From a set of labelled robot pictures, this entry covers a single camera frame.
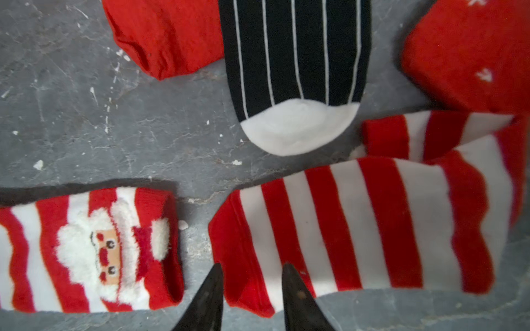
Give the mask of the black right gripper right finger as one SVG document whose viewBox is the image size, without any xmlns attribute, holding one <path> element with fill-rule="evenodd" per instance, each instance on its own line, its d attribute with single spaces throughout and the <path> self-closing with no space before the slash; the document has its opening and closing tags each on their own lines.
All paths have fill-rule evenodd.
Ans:
<svg viewBox="0 0 530 331">
<path fill-rule="evenodd" d="M 282 267 L 282 295 L 287 331 L 335 331 L 309 292 L 299 272 L 290 263 Z"/>
</svg>

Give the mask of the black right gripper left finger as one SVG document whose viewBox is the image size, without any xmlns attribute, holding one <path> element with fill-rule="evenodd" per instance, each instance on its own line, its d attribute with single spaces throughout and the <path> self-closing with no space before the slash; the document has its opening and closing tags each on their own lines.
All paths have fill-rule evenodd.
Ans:
<svg viewBox="0 0 530 331">
<path fill-rule="evenodd" d="M 216 263 L 173 331 L 220 331 L 224 307 L 222 266 Z"/>
</svg>

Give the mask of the red white santa sock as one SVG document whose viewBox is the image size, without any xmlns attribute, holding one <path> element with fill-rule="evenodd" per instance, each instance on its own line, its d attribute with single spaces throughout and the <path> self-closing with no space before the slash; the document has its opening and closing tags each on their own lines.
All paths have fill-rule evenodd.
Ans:
<svg viewBox="0 0 530 331">
<path fill-rule="evenodd" d="M 118 313 L 184 296 L 175 197 L 105 188 L 1 208 L 1 308 Z"/>
</svg>

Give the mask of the red white striped sock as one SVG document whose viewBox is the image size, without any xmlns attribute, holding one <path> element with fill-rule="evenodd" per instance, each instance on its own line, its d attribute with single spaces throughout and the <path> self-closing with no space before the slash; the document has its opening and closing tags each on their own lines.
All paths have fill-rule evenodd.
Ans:
<svg viewBox="0 0 530 331">
<path fill-rule="evenodd" d="M 227 303 L 281 311 L 286 263 L 315 297 L 490 291 L 523 204 L 527 124 L 453 111 L 368 120 L 364 157 L 233 192 L 208 226 Z"/>
</svg>

